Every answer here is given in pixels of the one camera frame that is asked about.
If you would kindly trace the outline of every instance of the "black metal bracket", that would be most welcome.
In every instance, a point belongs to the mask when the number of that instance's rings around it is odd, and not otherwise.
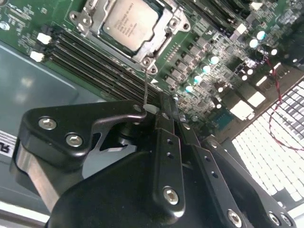
[[[214,139],[201,148],[192,127],[180,122],[171,97],[160,93],[158,103],[153,114],[133,101],[25,113],[11,171],[22,186],[38,190],[52,211],[50,228],[65,222],[70,224],[66,227],[87,226],[93,215],[71,211],[99,210],[103,216],[95,215],[96,227],[108,227],[113,221],[104,219],[116,217],[128,227],[185,227],[190,221],[189,227],[276,227],[276,220],[282,227],[288,227],[287,221],[295,227],[217,142],[210,145]],[[90,151],[125,144],[136,145],[136,152],[82,180],[80,171]],[[141,218],[123,217],[125,207]]]
[[[220,146],[214,136],[208,137],[204,141],[204,146],[212,153],[233,197],[238,201],[242,211],[246,212],[254,227],[295,226],[286,210]]]

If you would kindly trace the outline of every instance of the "chip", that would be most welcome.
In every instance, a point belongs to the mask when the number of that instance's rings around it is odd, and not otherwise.
[[[173,69],[171,72],[171,76],[178,79],[181,76],[181,72],[179,72],[177,69]]]
[[[182,58],[186,63],[191,63],[193,60],[194,60],[194,58],[191,56],[191,55],[189,55],[189,54],[184,54],[184,56],[183,56],[183,58]]]
[[[183,62],[178,62],[176,65],[181,71],[185,71],[188,68],[188,66]]]
[[[196,43],[203,47],[207,42],[202,37],[199,37]]]
[[[189,51],[192,52],[195,56],[200,52],[196,46],[190,46]]]
[[[159,16],[143,0],[117,0],[103,30],[131,51],[153,37]]]

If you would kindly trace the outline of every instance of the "green circuit board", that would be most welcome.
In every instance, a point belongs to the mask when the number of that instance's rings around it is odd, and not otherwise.
[[[37,35],[44,24],[59,26],[67,32],[81,37],[69,19],[69,13],[72,10],[81,11],[85,0],[8,0],[4,2],[6,4],[0,7],[0,21],[7,23],[9,29],[0,29],[0,40],[26,55],[30,55],[36,44]],[[225,90],[219,94],[214,87],[214,83],[220,81],[225,83],[227,88],[238,88],[243,81],[228,66],[232,65],[236,58],[244,60],[254,52],[248,45],[248,39],[253,37],[256,32],[262,30],[265,31],[266,38],[261,43],[266,42],[279,49],[281,38],[291,32],[291,25],[300,17],[302,3],[295,0],[263,1],[263,6],[259,9],[249,9],[250,16],[254,17],[256,24],[253,25],[253,19],[239,17],[238,23],[243,23],[246,26],[246,31],[242,34],[243,39],[231,40],[211,26],[193,6],[186,2],[178,1],[184,8],[187,19],[191,24],[191,30],[187,33],[178,32],[174,36],[157,59],[155,64],[159,72],[157,75],[149,76],[149,83],[157,90],[166,91],[169,94],[177,94],[180,97],[179,108],[185,113],[189,121],[192,121],[191,117],[197,116],[198,118],[195,121],[199,122],[198,127],[205,124],[206,120],[213,121],[210,116],[216,116],[215,120],[221,116],[227,116],[227,120],[233,119],[227,110],[224,111],[224,115],[210,115],[214,110],[211,97],[217,97],[220,100],[226,94]],[[239,6],[243,5],[241,2],[236,1],[236,3]],[[192,55],[189,49],[193,44],[196,44],[197,37],[202,38],[206,44],[203,45],[197,54]],[[85,43],[96,47],[100,53],[106,56],[109,55],[92,41],[85,38],[81,39]],[[190,63],[186,63],[186,68],[179,68],[178,63],[185,63],[183,59],[185,53],[191,54],[192,60]],[[219,57],[218,64],[210,65],[208,57],[211,54]],[[209,74],[202,72],[200,68],[202,63],[211,66]],[[106,100],[112,100],[104,91],[81,80],[56,64],[52,62],[43,64]],[[124,63],[120,64],[144,80],[143,72],[132,70]],[[255,72],[260,70],[259,66],[252,67]],[[168,77],[173,78],[171,76],[173,69],[177,69],[181,73],[180,77],[174,78],[174,82],[167,80]],[[194,83],[193,81],[192,76],[196,73],[202,75],[200,83]],[[193,92],[187,93],[184,88],[185,84],[192,85]]]

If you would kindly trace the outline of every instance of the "ram slot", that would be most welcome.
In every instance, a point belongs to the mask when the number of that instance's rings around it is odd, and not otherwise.
[[[236,23],[235,18],[230,16],[229,13],[222,9],[221,6],[213,0],[205,1],[204,4],[197,0],[195,2],[195,5],[197,5],[202,10],[205,8],[205,6],[207,6],[214,14],[220,15],[220,18],[228,24]]]
[[[232,31],[228,29],[227,27],[223,26],[220,22],[217,22],[214,20],[212,15],[209,15],[209,13],[205,12],[203,9],[195,5],[190,0],[185,0],[185,2],[197,13],[199,14],[207,23],[209,23],[214,29],[216,29],[219,33],[230,37],[232,35]]]
[[[143,80],[71,34],[64,33],[57,38],[55,47],[52,48],[51,61],[81,78],[84,78],[82,74],[85,75],[88,77],[87,81],[117,99],[143,102]],[[155,88],[148,86],[149,103],[153,101],[157,93]]]

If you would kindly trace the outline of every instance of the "bolt hole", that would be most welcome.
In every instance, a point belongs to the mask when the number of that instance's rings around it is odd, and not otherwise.
[[[211,162],[211,159],[207,156],[205,156],[205,160],[208,161],[208,162]]]
[[[184,29],[188,29],[189,28],[189,24],[184,24]]]
[[[71,19],[76,20],[77,16],[75,14],[71,14]]]
[[[172,142],[170,139],[167,139],[167,143],[168,143],[169,145],[173,145],[173,142]]]
[[[235,215],[232,215],[233,220],[235,220],[236,222],[239,222],[238,217]]]
[[[143,63],[145,66],[147,66],[147,65],[150,64],[150,60],[149,60],[149,59],[145,59],[142,63]]]
[[[170,152],[167,153],[167,157],[170,158],[170,159],[174,158],[174,156]]]
[[[215,172],[212,171],[211,174],[214,178],[219,178],[219,176]]]

